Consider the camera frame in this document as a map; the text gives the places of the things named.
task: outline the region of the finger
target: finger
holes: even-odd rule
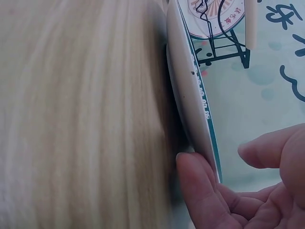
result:
[[[226,201],[230,212],[243,216],[247,220],[252,219],[264,203],[256,198],[242,197],[222,184],[217,185],[217,188]]]
[[[267,200],[258,210],[255,217],[253,217],[244,229],[270,229],[276,228],[281,220],[281,212],[271,200]]]
[[[210,164],[207,162],[207,160],[200,154],[198,153],[192,153],[192,155],[194,157],[197,158],[197,160],[201,163],[201,165],[203,166],[204,170],[205,170],[205,173],[207,174],[210,182],[211,182],[211,185],[214,189],[214,191],[216,191],[216,179],[215,179],[215,176],[214,176],[214,173],[213,173],[213,170],[210,166]]]
[[[231,216],[237,222],[239,222],[242,225],[242,227],[244,227],[248,223],[248,220],[245,217],[241,216],[241,215],[237,215],[237,214],[232,213]]]
[[[192,154],[179,154],[177,169],[181,191],[197,229],[241,228],[214,192],[201,162]]]
[[[264,134],[257,139],[239,146],[240,157],[256,168],[279,168],[282,150],[288,139],[304,124]]]
[[[212,168],[211,166],[209,165],[209,163],[207,162],[207,160],[200,154],[198,153],[192,153],[193,156],[195,156],[197,158],[197,160],[201,163],[201,165],[203,166],[210,182],[211,182],[211,185],[213,187],[213,190],[214,192],[216,193],[219,201],[221,202],[221,204],[224,206],[225,210],[227,212],[230,212],[229,208],[228,208],[228,205],[227,203],[225,202],[223,196],[221,195],[221,193],[217,190],[216,188],[216,178],[214,176],[214,173],[212,171]]]
[[[255,198],[258,199],[262,202],[266,202],[270,193],[276,189],[277,186],[279,186],[280,183],[278,183],[277,185],[273,185],[267,188],[264,188],[258,192],[238,192],[237,195],[239,195],[240,197],[249,197],[249,198]]]

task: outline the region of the chinese characters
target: chinese characters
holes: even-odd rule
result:
[[[289,6],[287,5],[282,5],[278,4],[275,6],[275,9],[267,6],[267,9],[271,11],[271,13],[266,14],[266,18],[268,21],[273,22],[273,23],[282,23],[282,27],[284,30],[288,29],[287,23],[290,25],[293,25],[294,23],[290,20],[291,17],[294,15],[301,21],[303,21],[303,18],[300,16],[300,14],[296,11],[295,7],[293,4],[290,4]]]
[[[301,42],[301,43],[305,44],[305,39],[304,38],[302,38],[302,37],[300,37],[300,36],[298,36],[296,34],[292,34],[292,37],[295,40],[297,40],[298,42]],[[305,56],[305,48],[295,51],[295,54],[298,57]]]

